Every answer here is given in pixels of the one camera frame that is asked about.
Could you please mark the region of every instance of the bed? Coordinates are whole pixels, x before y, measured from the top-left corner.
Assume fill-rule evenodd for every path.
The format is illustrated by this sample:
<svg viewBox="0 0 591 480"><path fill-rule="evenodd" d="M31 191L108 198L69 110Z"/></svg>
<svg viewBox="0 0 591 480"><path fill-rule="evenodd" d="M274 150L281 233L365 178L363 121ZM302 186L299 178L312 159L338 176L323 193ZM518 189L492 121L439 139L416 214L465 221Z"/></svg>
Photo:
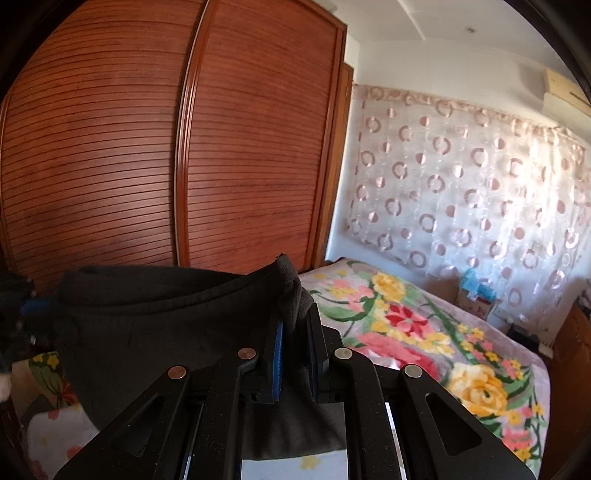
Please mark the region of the bed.
<svg viewBox="0 0 591 480"><path fill-rule="evenodd" d="M486 322L368 264L343 259L304 273L322 322L374 363L423 367L538 475L550 406L541 359ZM97 430L63 375L57 352L15 369L29 375L54 410L27 429L31 470L50 480ZM346 478L346 452L243 463L243 478Z"/></svg>

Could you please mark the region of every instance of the black mount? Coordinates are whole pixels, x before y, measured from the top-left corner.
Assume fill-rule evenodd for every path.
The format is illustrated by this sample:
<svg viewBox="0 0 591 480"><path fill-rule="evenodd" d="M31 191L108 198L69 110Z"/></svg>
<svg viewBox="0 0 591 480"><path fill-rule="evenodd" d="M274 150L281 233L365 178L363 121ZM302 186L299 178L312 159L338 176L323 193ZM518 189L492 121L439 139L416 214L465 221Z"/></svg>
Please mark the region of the black mount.
<svg viewBox="0 0 591 480"><path fill-rule="evenodd" d="M56 480L239 480L243 406L274 402L279 323L269 321L262 352L243 349L192 372L172 367ZM397 371L343 348L316 305L305 327L314 400L344 404L349 480L535 478L420 367Z"/></svg>

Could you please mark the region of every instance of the wooden nightstand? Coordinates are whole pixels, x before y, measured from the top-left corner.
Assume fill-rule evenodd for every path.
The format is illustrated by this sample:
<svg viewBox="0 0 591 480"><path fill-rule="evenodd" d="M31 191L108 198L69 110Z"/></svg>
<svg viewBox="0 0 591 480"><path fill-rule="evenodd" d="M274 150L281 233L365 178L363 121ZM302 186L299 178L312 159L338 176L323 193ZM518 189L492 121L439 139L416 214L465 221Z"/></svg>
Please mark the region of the wooden nightstand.
<svg viewBox="0 0 591 480"><path fill-rule="evenodd" d="M550 426L540 480L550 480L591 431L591 322L576 305L553 348Z"/></svg>

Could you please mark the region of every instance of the box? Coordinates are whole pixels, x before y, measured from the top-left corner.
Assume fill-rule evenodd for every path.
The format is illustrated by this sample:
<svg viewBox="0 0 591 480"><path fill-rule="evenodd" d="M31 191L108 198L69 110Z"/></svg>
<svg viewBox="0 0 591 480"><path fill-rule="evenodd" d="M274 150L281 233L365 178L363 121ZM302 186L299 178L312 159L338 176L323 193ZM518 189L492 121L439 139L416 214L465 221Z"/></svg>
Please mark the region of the box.
<svg viewBox="0 0 591 480"><path fill-rule="evenodd" d="M482 320L486 320L495 303L482 297L476 296L474 300L468 298L469 292L465 288L460 288L457 292L456 306L465 312L471 313Z"/></svg>

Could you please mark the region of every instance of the wooden slats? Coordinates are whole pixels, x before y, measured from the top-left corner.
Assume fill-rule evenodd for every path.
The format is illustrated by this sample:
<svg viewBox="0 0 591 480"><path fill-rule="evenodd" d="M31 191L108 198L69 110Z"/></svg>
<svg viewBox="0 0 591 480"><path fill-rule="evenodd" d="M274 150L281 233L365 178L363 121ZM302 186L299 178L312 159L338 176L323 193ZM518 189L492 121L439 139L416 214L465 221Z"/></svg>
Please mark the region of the wooden slats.
<svg viewBox="0 0 591 480"><path fill-rule="evenodd" d="M177 245L194 267L309 268L343 32L310 0L87 0L0 109L9 263L41 291Z"/></svg>
<svg viewBox="0 0 591 480"><path fill-rule="evenodd" d="M0 145L16 268L40 290L91 263L174 263L174 133L200 0L88 0L11 92Z"/></svg>
<svg viewBox="0 0 591 480"><path fill-rule="evenodd" d="M217 3L191 125L190 265L245 273L285 252L303 270L340 27L294 0Z"/></svg>

